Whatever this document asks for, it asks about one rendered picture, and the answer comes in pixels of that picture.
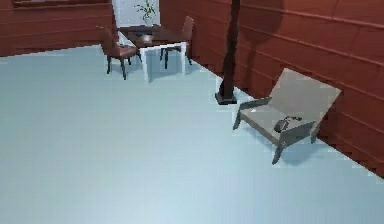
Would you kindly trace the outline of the dark floor lamp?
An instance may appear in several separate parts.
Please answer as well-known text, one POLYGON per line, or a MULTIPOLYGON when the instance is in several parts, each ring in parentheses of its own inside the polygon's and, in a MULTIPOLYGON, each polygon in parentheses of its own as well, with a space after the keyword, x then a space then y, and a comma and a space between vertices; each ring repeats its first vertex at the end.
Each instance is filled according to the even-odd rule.
POLYGON ((227 51, 223 61, 223 80, 220 84, 215 99, 219 105, 236 104, 234 96, 233 76, 235 70, 235 54, 238 37, 238 17, 240 0, 231 0, 231 20, 227 31, 227 51))

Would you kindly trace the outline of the dark table with white legs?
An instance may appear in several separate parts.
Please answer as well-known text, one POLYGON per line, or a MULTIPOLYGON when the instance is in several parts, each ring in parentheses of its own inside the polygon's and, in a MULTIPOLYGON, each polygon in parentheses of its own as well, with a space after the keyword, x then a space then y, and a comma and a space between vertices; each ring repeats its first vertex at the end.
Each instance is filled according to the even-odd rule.
POLYGON ((159 25, 151 27, 144 25, 120 27, 118 31, 138 48, 145 81, 150 82, 151 80, 148 73, 147 53, 153 50, 179 47, 181 73, 185 74, 187 41, 181 34, 177 34, 159 25))

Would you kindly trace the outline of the brown dining chair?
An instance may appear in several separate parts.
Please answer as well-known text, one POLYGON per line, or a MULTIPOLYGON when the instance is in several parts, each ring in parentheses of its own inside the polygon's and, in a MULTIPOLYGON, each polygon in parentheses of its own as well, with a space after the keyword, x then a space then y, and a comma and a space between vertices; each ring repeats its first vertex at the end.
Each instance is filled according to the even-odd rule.
MULTIPOLYGON (((193 39, 194 19, 190 16, 186 16, 182 27, 182 37, 187 42, 186 44, 186 57, 189 64, 192 64, 192 39, 193 39)), ((165 59, 165 68, 168 68, 168 55, 170 51, 181 52, 180 47, 163 48, 160 51, 160 59, 165 59)))
POLYGON ((109 74, 111 72, 111 61, 113 59, 117 59, 120 61, 123 79, 126 79, 127 72, 125 67, 125 59, 128 60, 128 64, 131 64, 131 58, 133 56, 141 58, 139 50, 134 46, 119 45, 114 39, 112 29, 109 27, 97 26, 96 29, 99 32, 102 51, 107 58, 106 73, 109 74))

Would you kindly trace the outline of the green house plant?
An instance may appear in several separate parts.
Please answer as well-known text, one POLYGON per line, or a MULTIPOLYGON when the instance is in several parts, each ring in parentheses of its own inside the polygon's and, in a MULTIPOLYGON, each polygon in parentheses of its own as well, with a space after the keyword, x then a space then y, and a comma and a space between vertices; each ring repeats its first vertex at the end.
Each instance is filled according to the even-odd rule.
POLYGON ((156 15, 155 3, 152 0, 144 0, 142 4, 135 5, 136 11, 142 13, 142 20, 147 27, 153 25, 153 19, 156 15))

